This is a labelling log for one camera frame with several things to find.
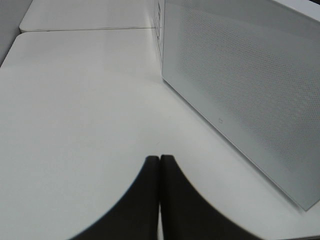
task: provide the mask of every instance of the white surface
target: white surface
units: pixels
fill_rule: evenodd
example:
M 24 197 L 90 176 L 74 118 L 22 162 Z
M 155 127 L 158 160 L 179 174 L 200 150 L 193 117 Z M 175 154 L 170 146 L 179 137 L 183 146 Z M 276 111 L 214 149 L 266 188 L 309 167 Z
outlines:
M 319 202 L 293 205 L 163 83 L 151 31 L 17 38 L 0 68 L 0 239 L 72 236 L 161 154 L 250 232 L 320 235 Z
M 320 5 L 309 0 L 273 0 L 320 22 Z
M 22 32 L 150 28 L 154 0 L 33 0 Z
M 16 36 L 32 0 L 0 0 L 0 66 Z
M 163 78 L 308 210 L 320 200 L 320 24 L 268 0 L 171 0 L 165 17 Z

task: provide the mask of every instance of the white table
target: white table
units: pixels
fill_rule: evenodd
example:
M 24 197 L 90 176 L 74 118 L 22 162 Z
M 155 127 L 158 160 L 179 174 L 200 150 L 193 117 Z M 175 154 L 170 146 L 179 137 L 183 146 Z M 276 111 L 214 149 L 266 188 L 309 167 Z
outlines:
M 71 236 L 161 154 L 251 233 L 320 236 L 320 202 L 307 212 L 290 202 L 163 83 L 159 65 L 152 29 L 17 38 L 0 68 L 0 239 Z M 114 194 L 101 191 L 114 177 Z
M 152 27 L 154 0 L 33 0 L 22 32 Z

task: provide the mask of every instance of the white perforated surface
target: white perforated surface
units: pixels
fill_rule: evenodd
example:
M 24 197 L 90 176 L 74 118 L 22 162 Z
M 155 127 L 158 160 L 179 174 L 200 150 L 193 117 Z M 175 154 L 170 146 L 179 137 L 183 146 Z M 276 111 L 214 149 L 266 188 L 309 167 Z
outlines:
M 309 156 L 320 148 L 320 24 L 266 0 L 226 2 L 168 1 L 164 78 L 307 209 L 320 192 L 302 193 L 286 175 L 304 178 L 313 174 L 306 165 L 320 165 Z

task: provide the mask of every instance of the black object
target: black object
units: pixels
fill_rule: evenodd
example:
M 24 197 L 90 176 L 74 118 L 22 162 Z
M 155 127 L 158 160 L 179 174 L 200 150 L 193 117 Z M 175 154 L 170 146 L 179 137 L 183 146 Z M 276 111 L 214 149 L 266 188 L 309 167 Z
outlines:
M 309 0 L 309 1 L 314 2 L 314 3 L 316 3 L 316 4 L 319 4 L 319 5 L 320 5 L 320 0 Z
M 160 204 L 165 240 L 260 239 L 202 198 L 171 155 L 163 155 L 160 160 Z
M 156 240 L 158 213 L 159 158 L 149 156 L 117 204 L 72 240 Z

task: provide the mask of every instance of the white tabletop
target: white tabletop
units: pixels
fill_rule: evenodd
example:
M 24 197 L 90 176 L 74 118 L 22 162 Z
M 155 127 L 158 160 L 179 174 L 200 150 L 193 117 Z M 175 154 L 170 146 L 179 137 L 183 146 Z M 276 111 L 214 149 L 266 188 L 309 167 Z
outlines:
M 295 206 L 164 84 L 152 29 L 23 33 L 0 68 L 0 112 L 0 239 L 70 237 L 161 154 L 251 233 L 320 235 L 320 202 Z
M 22 32 L 152 27 L 154 0 L 33 0 Z
M 320 5 L 310 0 L 273 0 L 320 22 Z

